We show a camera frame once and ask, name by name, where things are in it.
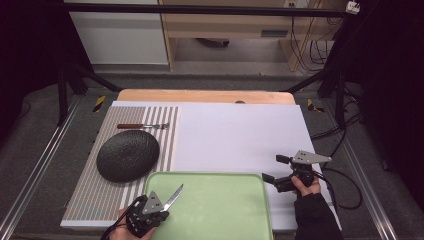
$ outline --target human hand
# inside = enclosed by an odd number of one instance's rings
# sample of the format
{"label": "human hand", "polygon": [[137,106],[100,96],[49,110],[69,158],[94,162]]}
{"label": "human hand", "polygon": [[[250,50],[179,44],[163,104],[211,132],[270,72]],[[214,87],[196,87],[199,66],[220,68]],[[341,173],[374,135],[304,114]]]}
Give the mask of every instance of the human hand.
{"label": "human hand", "polygon": [[[126,209],[119,210],[119,216],[121,216]],[[124,217],[115,228],[115,230],[109,235],[110,240],[150,240],[153,237],[153,233],[157,227],[152,228],[142,238],[138,238],[130,233],[127,229],[126,218]]]}
{"label": "human hand", "polygon": [[321,186],[319,185],[319,180],[317,176],[314,176],[314,181],[312,182],[311,186],[306,187],[303,182],[296,176],[291,177],[291,180],[294,184],[294,186],[299,189],[300,194],[303,196],[306,196],[308,194],[317,194],[321,192]]}

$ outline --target knife handle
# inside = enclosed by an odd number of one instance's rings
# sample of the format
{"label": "knife handle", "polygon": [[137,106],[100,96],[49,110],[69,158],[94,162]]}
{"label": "knife handle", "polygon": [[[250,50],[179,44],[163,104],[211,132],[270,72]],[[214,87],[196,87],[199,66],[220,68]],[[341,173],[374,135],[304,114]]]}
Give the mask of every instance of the knife handle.
{"label": "knife handle", "polygon": [[144,124],[138,123],[120,123],[116,127],[118,129],[132,129],[132,128],[142,128]]}

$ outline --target sleeve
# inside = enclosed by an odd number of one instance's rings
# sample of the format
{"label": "sleeve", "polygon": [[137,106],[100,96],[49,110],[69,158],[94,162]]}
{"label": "sleeve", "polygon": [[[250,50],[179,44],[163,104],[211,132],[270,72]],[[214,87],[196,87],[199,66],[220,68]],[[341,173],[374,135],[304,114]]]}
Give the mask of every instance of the sleeve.
{"label": "sleeve", "polygon": [[320,193],[299,198],[294,207],[298,225],[296,240],[343,239],[336,218]]}

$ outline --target green tray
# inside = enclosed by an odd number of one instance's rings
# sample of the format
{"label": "green tray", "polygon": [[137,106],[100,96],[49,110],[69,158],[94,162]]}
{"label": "green tray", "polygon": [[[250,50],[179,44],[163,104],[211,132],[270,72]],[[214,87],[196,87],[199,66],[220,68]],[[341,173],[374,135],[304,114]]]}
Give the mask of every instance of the green tray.
{"label": "green tray", "polygon": [[255,174],[156,172],[145,193],[163,204],[184,188],[153,240],[272,240],[268,201]]}

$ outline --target striped mat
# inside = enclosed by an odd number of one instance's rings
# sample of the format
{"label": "striped mat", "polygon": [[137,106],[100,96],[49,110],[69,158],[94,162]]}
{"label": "striped mat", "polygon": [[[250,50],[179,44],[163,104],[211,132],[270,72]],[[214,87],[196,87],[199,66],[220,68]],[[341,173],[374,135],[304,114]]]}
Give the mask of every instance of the striped mat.
{"label": "striped mat", "polygon": [[72,227],[64,226],[64,222],[74,221],[114,221],[118,209],[128,206],[143,193],[146,177],[118,184],[105,180],[97,171],[96,158],[103,143],[125,131],[116,128],[118,123],[170,123],[168,130],[145,129],[158,140],[161,149],[158,164],[150,172],[153,173],[170,171],[178,119],[178,107],[110,107],[68,203],[61,226]]}

